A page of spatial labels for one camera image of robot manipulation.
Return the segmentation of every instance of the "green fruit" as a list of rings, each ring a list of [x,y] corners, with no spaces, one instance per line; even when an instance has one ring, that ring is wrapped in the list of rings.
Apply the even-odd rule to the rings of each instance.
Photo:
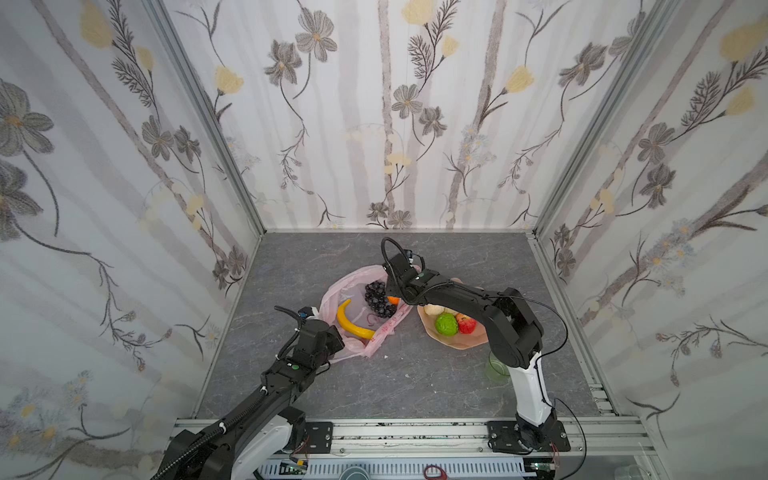
[[[450,313],[441,313],[435,320],[435,330],[445,336],[454,336],[458,333],[458,322],[456,317]]]

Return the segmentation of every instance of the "beige bowl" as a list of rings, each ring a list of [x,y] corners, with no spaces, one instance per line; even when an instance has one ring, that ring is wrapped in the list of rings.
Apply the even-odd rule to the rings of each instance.
[[[462,283],[458,278],[451,278],[451,280]],[[427,331],[427,335],[443,345],[459,350],[465,350],[471,349],[473,346],[488,343],[488,335],[485,334],[485,327],[480,322],[478,322],[475,331],[472,333],[456,333],[454,336],[445,336],[435,330],[435,320],[437,319],[437,315],[427,315],[423,306],[417,306],[416,309],[419,311],[419,317],[422,319],[422,324],[424,325],[424,330]]]

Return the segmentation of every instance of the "yellow banana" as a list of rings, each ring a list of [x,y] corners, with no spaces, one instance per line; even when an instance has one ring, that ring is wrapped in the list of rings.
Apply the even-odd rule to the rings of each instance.
[[[346,306],[349,305],[349,302],[351,301],[352,299],[347,299],[344,303],[339,305],[339,309],[336,311],[336,318],[339,320],[339,325],[341,325],[344,330],[352,333],[353,335],[357,335],[361,338],[370,340],[373,338],[373,334],[376,332],[370,329],[364,329],[361,326],[357,326],[346,318],[344,310],[346,310]]]

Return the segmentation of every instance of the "robotic arm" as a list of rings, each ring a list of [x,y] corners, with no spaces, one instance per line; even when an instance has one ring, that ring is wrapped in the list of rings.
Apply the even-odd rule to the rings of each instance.
[[[392,258],[386,244],[399,252]],[[447,306],[480,322],[488,334],[491,351],[508,366],[517,397],[517,422],[499,426],[490,422],[495,452],[525,455],[545,450],[559,437],[562,423],[544,387],[538,359],[544,330],[515,289],[489,292],[456,283],[413,265],[413,253],[391,238],[382,240],[386,292],[409,305],[433,303]],[[305,307],[298,313],[276,306],[297,322],[293,336],[280,349],[272,366],[261,374],[261,385],[220,421],[195,434],[182,431],[171,440],[152,480],[160,478],[205,478],[224,480],[252,478],[253,472],[278,450],[295,450],[306,436],[303,412],[290,405],[314,382],[318,369],[344,348],[335,326],[316,317]]]

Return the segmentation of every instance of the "red fruit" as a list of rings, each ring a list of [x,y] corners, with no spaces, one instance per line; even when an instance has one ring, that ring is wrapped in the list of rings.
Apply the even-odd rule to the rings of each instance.
[[[460,313],[456,316],[458,322],[459,333],[472,333],[475,331],[475,327],[478,325],[477,320]]]

